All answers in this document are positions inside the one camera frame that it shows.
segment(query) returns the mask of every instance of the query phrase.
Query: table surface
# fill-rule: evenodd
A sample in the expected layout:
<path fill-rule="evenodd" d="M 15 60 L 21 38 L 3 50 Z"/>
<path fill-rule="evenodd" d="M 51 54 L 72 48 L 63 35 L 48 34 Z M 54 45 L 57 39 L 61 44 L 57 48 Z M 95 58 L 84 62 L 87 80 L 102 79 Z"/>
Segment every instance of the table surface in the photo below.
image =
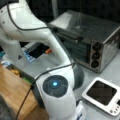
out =
<path fill-rule="evenodd" d="M 101 73 L 95 73 L 87 68 L 84 68 L 84 67 L 82 68 L 85 73 L 85 79 L 84 79 L 83 86 L 81 87 L 78 93 L 80 96 L 95 77 L 101 77 L 120 87 L 120 50 L 116 55 L 116 57 L 110 62 L 110 64 Z M 120 120 L 120 115 L 118 115 L 117 117 L 112 117 L 86 100 L 83 100 L 83 104 L 87 111 L 86 120 L 101 120 L 101 119 L 102 120 Z"/>
<path fill-rule="evenodd" d="M 95 77 L 101 77 L 120 86 L 120 50 L 116 57 L 110 62 L 110 64 L 104 69 L 102 73 L 95 73 L 84 67 L 82 67 L 82 69 L 85 73 L 84 83 L 80 90 L 76 91 L 80 97 L 82 92 L 87 88 L 87 86 Z M 15 112 L 18 111 L 19 106 L 22 103 L 28 89 L 28 83 L 14 75 L 6 68 L 0 67 L 0 94 L 3 95 L 6 102 L 13 108 Z M 120 115 L 117 117 L 112 117 L 86 100 L 83 100 L 83 104 L 87 112 L 86 120 L 120 120 Z M 20 113 L 20 120 L 23 120 L 27 114 L 35 109 L 36 106 L 37 102 L 34 99 L 33 94 L 30 93 Z"/>
<path fill-rule="evenodd" d="M 17 113 L 29 86 L 29 83 L 0 66 L 0 94 L 15 113 Z M 19 119 L 23 120 L 36 106 L 37 102 L 33 94 L 30 93 L 21 110 Z"/>

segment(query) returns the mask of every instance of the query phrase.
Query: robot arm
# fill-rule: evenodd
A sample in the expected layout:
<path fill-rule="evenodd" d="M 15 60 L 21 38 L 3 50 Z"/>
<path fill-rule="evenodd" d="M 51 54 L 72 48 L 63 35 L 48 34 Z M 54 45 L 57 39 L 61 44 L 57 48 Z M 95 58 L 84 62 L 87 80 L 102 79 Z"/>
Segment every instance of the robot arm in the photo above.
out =
<path fill-rule="evenodd" d="M 34 40 L 49 46 L 60 61 L 59 67 L 71 64 L 74 61 L 57 36 L 47 28 L 44 22 L 33 15 L 25 0 L 7 1 L 12 4 L 8 6 L 7 2 L 2 4 L 0 8 L 0 26 L 7 36 L 12 40 L 23 42 Z M 50 120 L 77 120 L 81 116 L 81 111 L 84 111 L 84 108 L 80 104 L 76 107 L 73 89 L 82 85 L 83 78 L 83 72 L 78 69 L 77 65 L 74 68 L 71 65 L 55 70 L 38 78 L 36 87 Z"/>

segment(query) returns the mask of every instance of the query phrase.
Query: black cable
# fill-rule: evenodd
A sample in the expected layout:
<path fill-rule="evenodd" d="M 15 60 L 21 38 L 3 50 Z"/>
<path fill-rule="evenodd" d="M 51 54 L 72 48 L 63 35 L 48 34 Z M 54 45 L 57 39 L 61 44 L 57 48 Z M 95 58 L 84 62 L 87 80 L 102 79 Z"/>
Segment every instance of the black cable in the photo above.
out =
<path fill-rule="evenodd" d="M 8 15 L 10 17 L 10 20 L 12 21 L 12 23 L 15 25 L 16 28 L 18 28 L 19 30 L 22 30 L 22 31 L 32 31 L 32 30 L 41 30 L 41 29 L 52 29 L 54 30 L 54 28 L 52 27 L 41 27 L 41 28 L 33 28 L 33 29 L 23 29 L 23 28 L 20 28 L 13 20 L 12 16 L 11 16 L 11 13 L 10 13 L 10 8 L 9 8 L 9 3 L 7 2 L 7 11 L 8 11 Z"/>
<path fill-rule="evenodd" d="M 21 109 L 22 109 L 22 107 L 23 107 L 23 105 L 24 105 L 24 103 L 25 103 L 28 95 L 30 94 L 30 91 L 31 91 L 31 87 L 29 88 L 29 90 L 28 90 L 28 92 L 27 92 L 27 94 L 26 94 L 26 96 L 25 96 L 22 104 L 20 105 L 20 108 L 19 108 L 19 110 L 18 110 L 18 112 L 17 112 L 17 115 L 16 115 L 16 119 L 15 119 L 15 120 L 18 120 L 18 116 L 19 116 L 19 114 L 20 114 L 20 111 L 21 111 Z"/>
<path fill-rule="evenodd" d="M 74 61 L 73 63 L 71 63 L 71 64 L 69 64 L 69 65 L 65 65 L 65 66 L 61 66 L 61 67 L 58 67 L 58 68 L 53 68 L 53 69 L 51 69 L 51 70 L 45 71 L 45 72 L 43 72 L 41 75 L 39 75 L 39 76 L 36 78 L 36 80 L 31 84 L 31 86 L 30 86 L 30 88 L 29 88 L 29 90 L 28 90 L 28 92 L 27 92 L 27 94 L 26 94 L 26 96 L 25 96 L 25 98 L 24 98 L 24 100 L 23 100 L 23 102 L 22 102 L 22 104 L 21 104 L 18 112 L 17 112 L 16 120 L 18 120 L 18 116 L 19 116 L 19 114 L 20 114 L 20 111 L 21 111 L 21 109 L 22 109 L 22 107 L 23 107 L 23 105 L 24 105 L 24 103 L 25 103 L 25 101 L 26 101 L 26 99 L 27 99 L 30 91 L 34 88 L 34 84 L 37 82 L 38 78 L 40 78 L 41 76 L 43 76 L 43 75 L 45 75 L 45 74 L 47 74 L 47 73 L 49 73 L 49 72 L 51 72 L 51 71 L 54 71 L 54 70 L 58 70 L 58 69 L 65 68 L 65 67 L 69 67 L 69 66 L 72 66 L 72 68 L 73 68 L 73 67 L 75 66 L 75 64 L 76 64 L 76 61 Z"/>

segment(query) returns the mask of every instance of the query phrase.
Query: table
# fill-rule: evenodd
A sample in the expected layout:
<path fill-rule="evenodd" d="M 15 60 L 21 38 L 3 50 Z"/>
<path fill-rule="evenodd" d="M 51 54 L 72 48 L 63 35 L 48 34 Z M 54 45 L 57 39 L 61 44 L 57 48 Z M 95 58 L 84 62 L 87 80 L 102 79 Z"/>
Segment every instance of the table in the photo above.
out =
<path fill-rule="evenodd" d="M 29 83 L 0 66 L 0 94 L 15 113 L 17 113 L 29 86 Z M 20 112 L 19 120 L 48 120 L 46 111 L 38 106 L 32 92 Z"/>
<path fill-rule="evenodd" d="M 83 68 L 85 73 L 84 84 L 81 87 L 78 94 L 81 96 L 82 92 L 87 88 L 87 86 L 92 82 L 95 77 L 104 78 L 118 86 L 120 86 L 120 50 L 116 57 L 110 62 L 110 64 L 104 69 L 102 73 L 95 73 L 87 68 Z M 117 117 L 112 117 L 104 111 L 100 110 L 96 106 L 91 103 L 83 100 L 83 104 L 87 111 L 87 119 L 86 120 L 120 120 L 120 115 Z"/>
<path fill-rule="evenodd" d="M 95 77 L 102 77 L 118 86 L 120 86 L 120 50 L 111 63 L 105 68 L 102 73 L 95 73 L 91 70 L 82 67 L 85 73 L 84 84 L 79 91 L 75 91 L 79 96 L 86 89 Z M 4 96 L 7 103 L 15 112 L 18 108 L 29 88 L 29 84 L 23 81 L 18 76 L 11 73 L 4 67 L 0 67 L 0 93 Z M 120 120 L 120 115 L 112 117 L 91 103 L 83 100 L 83 104 L 87 111 L 86 120 Z M 40 109 L 37 105 L 32 93 L 28 97 L 19 120 L 48 120 L 48 115 L 45 110 Z"/>

